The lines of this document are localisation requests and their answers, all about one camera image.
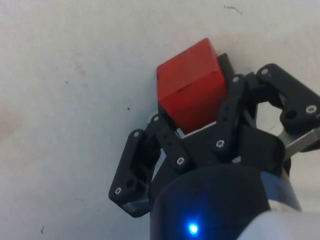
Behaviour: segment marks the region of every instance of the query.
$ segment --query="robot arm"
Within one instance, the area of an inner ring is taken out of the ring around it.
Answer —
[[[132,217],[150,212],[151,240],[236,239],[275,203],[301,210],[288,176],[291,156],[320,148],[317,94],[276,64],[235,74],[207,39],[157,81],[158,114],[130,133],[109,191]],[[280,136],[257,129],[263,102],[282,109]]]

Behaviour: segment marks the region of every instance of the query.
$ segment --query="white table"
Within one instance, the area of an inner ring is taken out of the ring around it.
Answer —
[[[1,239],[149,239],[109,187],[157,109],[156,67],[205,37],[238,73],[277,63],[320,94],[318,0],[0,0]],[[305,211],[320,211],[319,154],[293,159]]]

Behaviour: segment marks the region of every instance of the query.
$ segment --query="blue light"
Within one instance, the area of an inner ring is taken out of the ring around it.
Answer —
[[[196,224],[190,224],[189,225],[189,232],[192,235],[195,235],[198,232],[198,226]]]

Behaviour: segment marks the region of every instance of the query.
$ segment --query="red block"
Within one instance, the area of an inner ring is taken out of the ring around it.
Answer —
[[[217,120],[227,87],[208,38],[161,64],[156,72],[158,102],[185,134]]]

